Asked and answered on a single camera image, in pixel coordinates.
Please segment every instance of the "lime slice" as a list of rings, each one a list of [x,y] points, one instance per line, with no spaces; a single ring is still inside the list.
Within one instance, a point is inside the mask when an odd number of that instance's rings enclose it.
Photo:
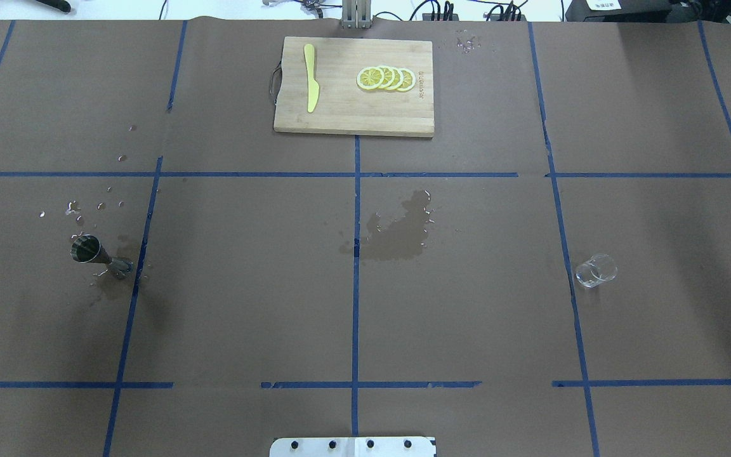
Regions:
[[[374,90],[383,83],[385,73],[380,67],[365,67],[357,73],[357,86],[364,90]]]
[[[394,71],[392,70],[393,67],[389,67],[388,65],[380,65],[380,69],[383,70],[383,83],[379,85],[380,89],[385,89],[386,87],[391,86],[391,84],[394,84],[394,78],[397,77],[397,75],[394,74]]]
[[[396,90],[398,87],[402,86],[402,81],[405,79],[404,73],[401,72],[400,69],[391,67],[391,71],[394,73],[394,84],[386,87],[385,90]]]
[[[402,73],[402,83],[397,87],[397,92],[408,92],[410,89],[414,89],[416,85],[416,75],[409,69],[398,69]]]

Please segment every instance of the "metal jigger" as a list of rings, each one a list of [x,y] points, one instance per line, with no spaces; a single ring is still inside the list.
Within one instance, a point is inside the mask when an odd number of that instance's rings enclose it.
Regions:
[[[128,258],[112,257],[101,246],[98,238],[82,235],[72,243],[72,259],[79,263],[104,263],[113,277],[125,279],[134,269],[134,263]]]

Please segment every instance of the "yellow knife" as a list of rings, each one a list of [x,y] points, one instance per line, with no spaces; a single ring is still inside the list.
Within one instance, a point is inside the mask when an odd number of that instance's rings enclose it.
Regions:
[[[320,85],[314,79],[314,46],[304,44],[304,57],[306,58],[306,80],[308,81],[308,96],[306,110],[313,112],[317,105],[317,97],[320,96]]]

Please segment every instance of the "wooden cutting board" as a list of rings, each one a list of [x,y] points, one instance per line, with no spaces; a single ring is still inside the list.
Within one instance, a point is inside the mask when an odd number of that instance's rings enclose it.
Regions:
[[[304,44],[315,47],[315,80],[320,96],[306,110]],[[406,67],[417,75],[408,92],[362,90],[363,67]],[[281,89],[275,107],[276,132],[424,136],[434,133],[433,43],[358,38],[284,38]]]

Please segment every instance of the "shot glass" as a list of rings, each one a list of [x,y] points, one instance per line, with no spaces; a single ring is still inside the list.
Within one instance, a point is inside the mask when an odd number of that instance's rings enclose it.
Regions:
[[[580,284],[591,289],[617,277],[617,264],[610,255],[594,254],[577,266],[574,275]]]

